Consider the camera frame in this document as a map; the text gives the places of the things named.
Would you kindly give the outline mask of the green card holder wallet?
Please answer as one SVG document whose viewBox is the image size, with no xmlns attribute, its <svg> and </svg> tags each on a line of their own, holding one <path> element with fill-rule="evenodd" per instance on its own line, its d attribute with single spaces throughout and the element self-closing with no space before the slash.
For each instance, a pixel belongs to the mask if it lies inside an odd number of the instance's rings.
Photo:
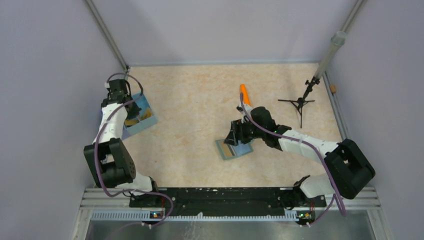
<svg viewBox="0 0 424 240">
<path fill-rule="evenodd" d="M 225 144 L 223 139 L 219 139 L 215 141 L 215 144 L 218 148 L 218 151 L 220 153 L 221 158 L 223 159 L 222 153 L 221 153 L 221 148 L 220 145 Z M 236 159 L 239 157 L 242 157 L 244 155 L 250 154 L 252 153 L 254 150 L 251 146 L 250 143 L 246 143 L 246 144 L 242 144 L 241 142 L 239 142 L 239 145 L 237 146 L 232 146 L 233 151 L 235 152 L 235 156 L 229 159 L 223 159 L 223 160 L 232 160 L 232 159 Z"/>
</svg>

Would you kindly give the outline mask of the gold credit card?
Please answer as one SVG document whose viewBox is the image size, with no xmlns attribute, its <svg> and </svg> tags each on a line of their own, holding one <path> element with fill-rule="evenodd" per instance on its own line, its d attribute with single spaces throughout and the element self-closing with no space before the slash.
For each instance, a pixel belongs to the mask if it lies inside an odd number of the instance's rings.
<svg viewBox="0 0 424 240">
<path fill-rule="evenodd" d="M 234 152 L 231 145 L 224 143 L 223 145 L 220 145 L 220 150 L 221 150 L 223 159 L 230 159 L 236 156 L 236 153 Z"/>
</svg>

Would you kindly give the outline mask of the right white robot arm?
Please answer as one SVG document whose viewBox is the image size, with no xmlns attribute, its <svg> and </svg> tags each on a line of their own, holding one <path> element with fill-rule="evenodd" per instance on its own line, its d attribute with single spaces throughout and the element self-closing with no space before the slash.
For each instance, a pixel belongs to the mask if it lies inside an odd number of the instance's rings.
<svg viewBox="0 0 424 240">
<path fill-rule="evenodd" d="M 335 194 L 352 200 L 375 177 L 376 172 L 359 146 L 351 139 L 326 141 L 302 134 L 289 126 L 276 124 L 263 106 L 237 108 L 242 118 L 231 122 L 224 143 L 230 146 L 249 144 L 261 139 L 273 149 L 298 154 L 324 167 L 325 173 L 305 176 L 295 183 L 293 200 L 307 206 L 313 198 Z"/>
</svg>

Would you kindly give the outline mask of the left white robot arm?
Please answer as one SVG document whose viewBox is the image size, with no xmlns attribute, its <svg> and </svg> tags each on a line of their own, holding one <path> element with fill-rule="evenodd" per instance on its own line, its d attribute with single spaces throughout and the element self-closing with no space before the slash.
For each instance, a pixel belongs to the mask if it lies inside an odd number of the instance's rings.
<svg viewBox="0 0 424 240">
<path fill-rule="evenodd" d="M 104 191 L 121 188 L 133 192 L 141 195 L 147 206 L 154 207 L 161 198 L 156 182 L 137 172 L 122 140 L 124 131 L 140 117 L 142 109 L 136 101 L 143 97 L 144 90 L 132 95 L 128 80 L 113 77 L 106 81 L 105 88 L 107 95 L 101 103 L 99 130 L 92 144 L 83 149 L 95 185 Z"/>
</svg>

